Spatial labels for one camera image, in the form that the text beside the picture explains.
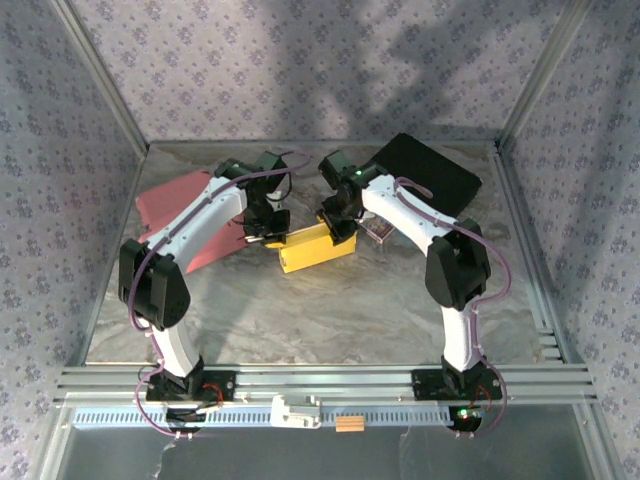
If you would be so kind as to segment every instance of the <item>yellow block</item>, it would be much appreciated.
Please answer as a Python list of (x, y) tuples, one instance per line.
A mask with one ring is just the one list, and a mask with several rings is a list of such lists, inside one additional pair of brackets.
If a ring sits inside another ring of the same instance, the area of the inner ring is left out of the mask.
[(334, 246), (329, 228), (325, 223), (319, 223), (290, 233), (286, 244), (267, 246), (279, 249), (280, 265), (285, 273), (290, 273), (355, 252), (356, 236)]

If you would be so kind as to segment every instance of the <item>glass panel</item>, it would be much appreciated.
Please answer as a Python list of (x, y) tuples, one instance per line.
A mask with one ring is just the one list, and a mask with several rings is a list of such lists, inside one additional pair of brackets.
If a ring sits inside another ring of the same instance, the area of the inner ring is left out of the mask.
[(59, 478), (593, 478), (570, 406), (510, 407), (499, 430), (471, 440), (440, 427), (209, 434), (174, 442), (147, 428), (74, 430)]

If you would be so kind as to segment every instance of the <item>black notebook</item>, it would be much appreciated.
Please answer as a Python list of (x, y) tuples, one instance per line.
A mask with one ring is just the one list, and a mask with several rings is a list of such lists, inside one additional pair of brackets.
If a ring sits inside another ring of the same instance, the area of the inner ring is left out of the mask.
[(396, 135), (371, 161), (396, 178), (407, 177), (431, 190), (433, 198), (408, 189), (427, 205), (450, 217), (460, 215), (482, 185), (477, 175), (406, 133)]

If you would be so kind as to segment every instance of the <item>marble surface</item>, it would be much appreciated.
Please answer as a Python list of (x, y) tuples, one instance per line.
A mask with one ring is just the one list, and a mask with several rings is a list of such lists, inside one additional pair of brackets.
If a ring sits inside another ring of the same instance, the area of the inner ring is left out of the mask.
[[(331, 190), (317, 163), (335, 149), (354, 162), (368, 160), (379, 146), (305, 145), (312, 164), (294, 175), (286, 200), (292, 228), (314, 223), (314, 210)], [(463, 212), (480, 223), (486, 237), (506, 254), (514, 270), (509, 297), (481, 312), (481, 343), (492, 361), (532, 363), (540, 345), (531, 313), (523, 262), (510, 234), (506, 210), (492, 177), (492, 146), (434, 146), (483, 181)], [(253, 162), (265, 149), (289, 146), (224, 146), (198, 143), (153, 145), (138, 191), (197, 169), (213, 171), (233, 157)], [(288, 157), (288, 162), (302, 158)], [(144, 233), (135, 207), (124, 237)], [(492, 261), (488, 293), (500, 289), (504, 274)], [(399, 232), (378, 245), (363, 231), (356, 253), (306, 270), (284, 274), (277, 252), (250, 246), (187, 276), (192, 296), (185, 320), (207, 363), (438, 363), (444, 348), (439, 306), (424, 287), (425, 259)], [(87, 362), (152, 361), (149, 342), (127, 321), (117, 298), (116, 270), (97, 320)]]

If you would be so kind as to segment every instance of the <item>floral wallpaper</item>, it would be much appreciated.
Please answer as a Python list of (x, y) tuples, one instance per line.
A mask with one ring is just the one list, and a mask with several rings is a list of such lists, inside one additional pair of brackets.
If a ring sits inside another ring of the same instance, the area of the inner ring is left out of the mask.
[(494, 138), (563, 0), (75, 0), (147, 141)]
[(0, 17), (0, 478), (22, 479), (137, 159), (48, 2)]
[(509, 157), (561, 319), (640, 478), (640, 5), (596, 2)]

